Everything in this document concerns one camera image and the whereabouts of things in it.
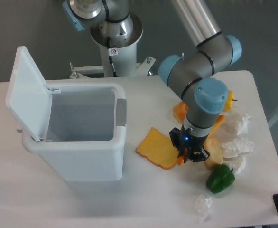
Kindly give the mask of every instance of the yellow bell pepper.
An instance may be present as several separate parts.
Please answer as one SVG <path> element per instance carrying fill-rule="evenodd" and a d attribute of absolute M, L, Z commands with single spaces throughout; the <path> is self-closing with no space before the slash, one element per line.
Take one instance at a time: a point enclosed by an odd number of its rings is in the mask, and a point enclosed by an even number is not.
<path fill-rule="evenodd" d="M 231 90 L 229 90 L 229 96 L 228 99 L 226 99 L 225 107 L 223 110 L 225 111 L 231 110 L 233 107 L 233 101 L 237 101 L 237 100 L 234 99 L 234 93 Z"/>

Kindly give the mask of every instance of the open bin lid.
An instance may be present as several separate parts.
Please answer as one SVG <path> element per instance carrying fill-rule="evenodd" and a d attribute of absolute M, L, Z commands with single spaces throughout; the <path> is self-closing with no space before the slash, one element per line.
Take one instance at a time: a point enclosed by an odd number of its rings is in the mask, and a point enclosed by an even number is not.
<path fill-rule="evenodd" d="M 6 106 L 36 141 L 43 138 L 48 124 L 52 95 L 26 47 L 18 47 Z"/>

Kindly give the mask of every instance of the white trash bin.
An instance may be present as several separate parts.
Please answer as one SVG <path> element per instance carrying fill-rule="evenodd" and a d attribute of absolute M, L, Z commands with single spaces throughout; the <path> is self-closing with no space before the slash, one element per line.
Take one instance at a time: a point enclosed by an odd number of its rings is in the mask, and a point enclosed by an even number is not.
<path fill-rule="evenodd" d="M 122 177 L 126 97 L 116 83 L 47 83 L 18 47 L 6 106 L 23 126 L 22 143 L 65 181 Z"/>

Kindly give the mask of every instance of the gray floor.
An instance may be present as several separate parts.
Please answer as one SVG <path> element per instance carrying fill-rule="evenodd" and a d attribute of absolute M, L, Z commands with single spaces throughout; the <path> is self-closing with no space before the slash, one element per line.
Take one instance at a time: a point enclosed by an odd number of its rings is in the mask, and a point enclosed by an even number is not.
<path fill-rule="evenodd" d="M 62 10 L 62 0 L 0 0 L 0 82 L 8 82 L 18 46 L 26 46 L 45 79 L 65 79 L 74 66 L 101 65 L 89 32 L 77 33 Z M 227 70 L 253 73 L 266 117 L 278 105 L 278 0 L 207 0 L 224 34 L 242 43 L 241 59 Z M 195 53 L 195 47 L 167 0 L 131 0 L 142 20 L 138 61 L 161 61 L 171 54 Z M 271 128 L 278 153 L 278 122 Z"/>

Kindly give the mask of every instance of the green bell pepper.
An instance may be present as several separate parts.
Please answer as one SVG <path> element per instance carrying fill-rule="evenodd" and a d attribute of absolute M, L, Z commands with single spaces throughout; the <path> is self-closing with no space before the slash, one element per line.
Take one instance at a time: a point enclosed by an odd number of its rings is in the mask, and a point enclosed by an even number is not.
<path fill-rule="evenodd" d="M 225 165 L 217 166 L 206 181 L 207 188 L 212 193 L 219 193 L 229 187 L 235 180 L 230 168 Z"/>

